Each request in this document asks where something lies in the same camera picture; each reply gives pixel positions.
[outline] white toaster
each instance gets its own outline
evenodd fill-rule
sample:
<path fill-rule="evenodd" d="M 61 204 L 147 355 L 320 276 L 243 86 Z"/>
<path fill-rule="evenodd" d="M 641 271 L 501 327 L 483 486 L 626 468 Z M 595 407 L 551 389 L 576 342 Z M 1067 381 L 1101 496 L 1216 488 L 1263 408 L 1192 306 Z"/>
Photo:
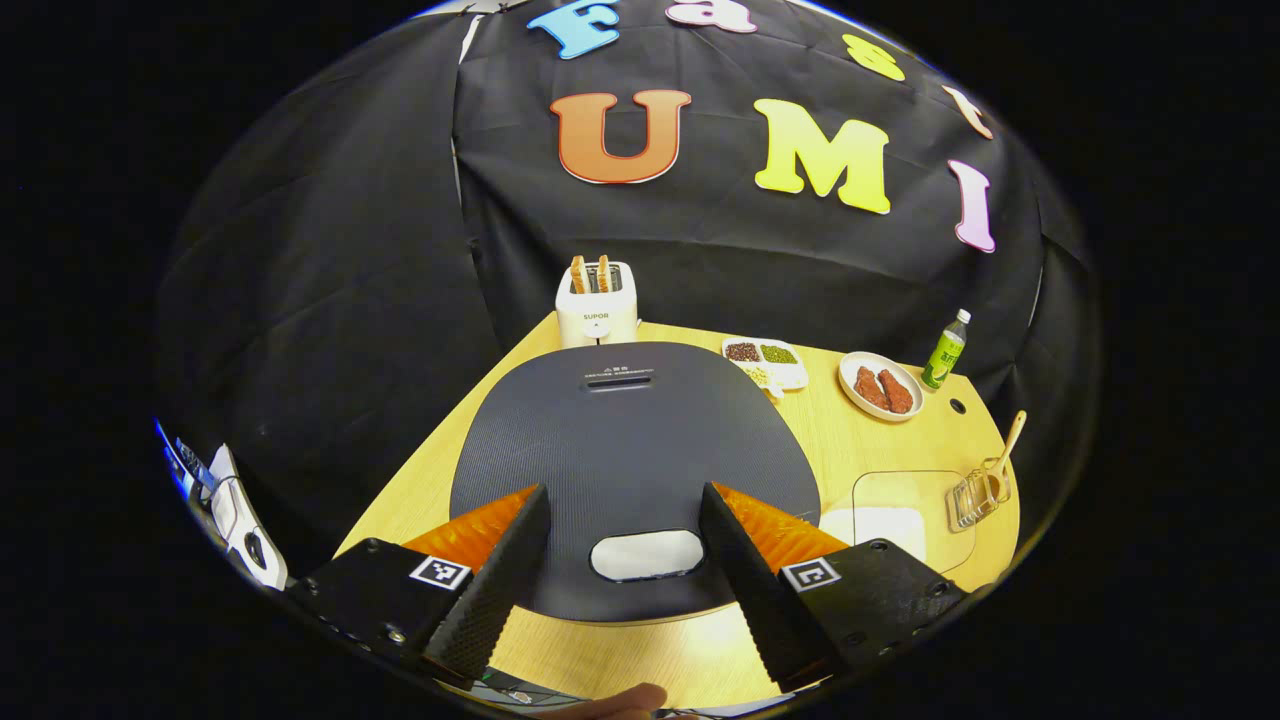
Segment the white toaster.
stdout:
<path fill-rule="evenodd" d="M 599 263 L 586 263 L 593 291 L 598 268 Z M 609 261 L 609 292 L 573 292 L 573 279 L 564 270 L 556 291 L 562 348 L 636 341 L 636 283 L 626 263 Z"/>

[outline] orange letter u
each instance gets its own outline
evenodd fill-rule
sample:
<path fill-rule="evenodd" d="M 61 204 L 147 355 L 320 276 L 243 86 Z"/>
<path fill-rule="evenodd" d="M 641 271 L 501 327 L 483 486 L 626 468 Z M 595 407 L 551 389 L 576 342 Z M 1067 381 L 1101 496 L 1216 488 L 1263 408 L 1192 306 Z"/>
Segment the orange letter u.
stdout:
<path fill-rule="evenodd" d="M 618 104 L 617 97 L 585 92 L 552 102 L 552 113 L 561 119 L 561 164 L 568 174 L 594 183 L 645 182 L 676 164 L 680 108 L 692 97 L 678 90 L 645 90 L 634 100 L 645 108 L 649 136 L 644 151 L 631 158 L 609 155 L 604 149 L 604 113 Z"/>

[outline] wooden spoon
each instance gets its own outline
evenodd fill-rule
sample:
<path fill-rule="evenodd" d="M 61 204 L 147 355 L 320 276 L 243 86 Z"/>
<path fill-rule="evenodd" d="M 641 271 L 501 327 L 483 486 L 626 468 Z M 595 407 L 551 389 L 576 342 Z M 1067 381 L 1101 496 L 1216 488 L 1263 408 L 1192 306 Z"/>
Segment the wooden spoon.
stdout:
<path fill-rule="evenodd" d="M 987 473 L 987 483 L 991 484 L 992 498 L 1001 496 L 1000 483 L 1005 477 L 1005 464 L 1009 462 L 1009 455 L 1014 451 L 1014 445 L 1018 443 L 1018 436 L 1023 434 L 1024 424 L 1027 424 L 1027 411 L 1019 410 L 1018 415 L 1014 415 L 1012 427 L 1009 428 L 1009 437 L 1005 438 L 1005 454 L 1000 456 L 996 465 Z"/>

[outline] plastic bottle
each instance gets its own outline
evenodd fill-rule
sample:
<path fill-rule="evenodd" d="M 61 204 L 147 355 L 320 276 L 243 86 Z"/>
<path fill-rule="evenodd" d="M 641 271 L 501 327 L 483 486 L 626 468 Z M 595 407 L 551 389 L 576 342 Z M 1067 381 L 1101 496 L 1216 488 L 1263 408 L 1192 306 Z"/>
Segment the plastic bottle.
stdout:
<path fill-rule="evenodd" d="M 937 389 L 946 382 L 947 375 L 951 374 L 951 368 L 955 368 L 956 360 L 960 359 L 960 351 L 964 350 L 964 328 L 969 324 L 969 318 L 968 310 L 960 310 L 956 313 L 955 322 L 942 331 L 938 346 L 933 348 L 933 355 L 929 355 L 929 361 L 924 364 L 924 370 L 920 372 L 920 379 L 924 380 L 924 384 Z"/>

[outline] hand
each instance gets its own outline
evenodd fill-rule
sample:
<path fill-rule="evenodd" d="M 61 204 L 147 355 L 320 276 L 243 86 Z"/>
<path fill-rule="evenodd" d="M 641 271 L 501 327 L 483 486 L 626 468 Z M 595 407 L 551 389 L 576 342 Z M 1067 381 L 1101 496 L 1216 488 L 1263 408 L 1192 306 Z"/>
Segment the hand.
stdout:
<path fill-rule="evenodd" d="M 652 712 L 667 702 L 667 691 L 652 683 L 622 691 L 600 700 L 593 700 L 532 715 L 539 720 L 650 720 Z"/>

